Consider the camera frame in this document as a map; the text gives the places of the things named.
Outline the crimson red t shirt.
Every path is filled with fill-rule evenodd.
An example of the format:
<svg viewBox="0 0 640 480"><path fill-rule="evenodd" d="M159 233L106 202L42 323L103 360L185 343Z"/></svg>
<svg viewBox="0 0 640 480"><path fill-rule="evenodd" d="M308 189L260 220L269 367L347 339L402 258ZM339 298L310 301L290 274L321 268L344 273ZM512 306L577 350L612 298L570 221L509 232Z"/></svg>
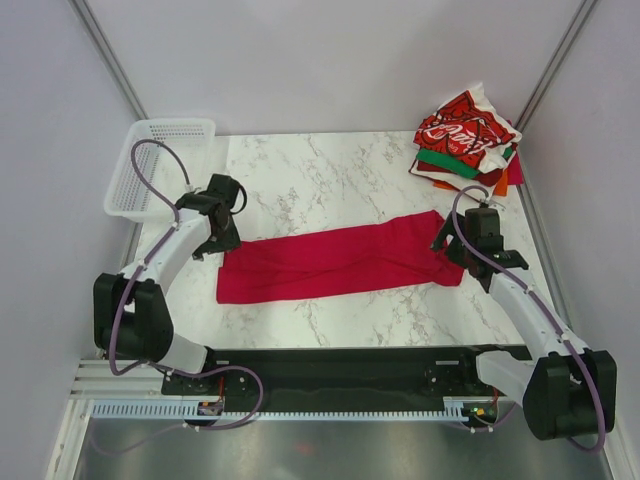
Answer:
<svg viewBox="0 0 640 480"><path fill-rule="evenodd" d="M249 305L435 283L457 287L463 269L430 249L435 211L324 232L245 242L224 256L216 300Z"/></svg>

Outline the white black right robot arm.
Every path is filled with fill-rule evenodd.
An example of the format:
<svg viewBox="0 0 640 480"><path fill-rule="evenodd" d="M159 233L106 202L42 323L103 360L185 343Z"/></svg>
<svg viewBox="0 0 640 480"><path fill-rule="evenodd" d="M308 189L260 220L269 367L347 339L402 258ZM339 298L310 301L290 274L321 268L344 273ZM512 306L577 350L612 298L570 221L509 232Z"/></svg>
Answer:
<svg viewBox="0 0 640 480"><path fill-rule="evenodd" d="M431 248L468 271L515 325L531 356L518 360L494 348L458 368L458 381L477 394L492 386L519 405L539 440L572 444L592 435L603 449L615 424L617 365L606 350L581 340L539 293L529 265L504 247L498 212L486 204L451 211Z"/></svg>

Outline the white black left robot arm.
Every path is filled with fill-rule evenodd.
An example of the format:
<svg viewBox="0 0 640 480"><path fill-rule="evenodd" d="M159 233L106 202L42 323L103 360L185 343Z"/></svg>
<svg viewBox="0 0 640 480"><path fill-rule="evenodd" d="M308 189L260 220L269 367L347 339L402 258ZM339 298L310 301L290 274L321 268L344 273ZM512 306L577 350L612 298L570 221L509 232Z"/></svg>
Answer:
<svg viewBox="0 0 640 480"><path fill-rule="evenodd" d="M101 274L93 286L94 341L108 354L112 373L142 364L173 370L198 393L219 382L208 347L177 334L165 294L190 259L230 252L241 245L234 206L247 204L244 187L214 174L203 191L170 205L173 219L142 257L117 274Z"/></svg>

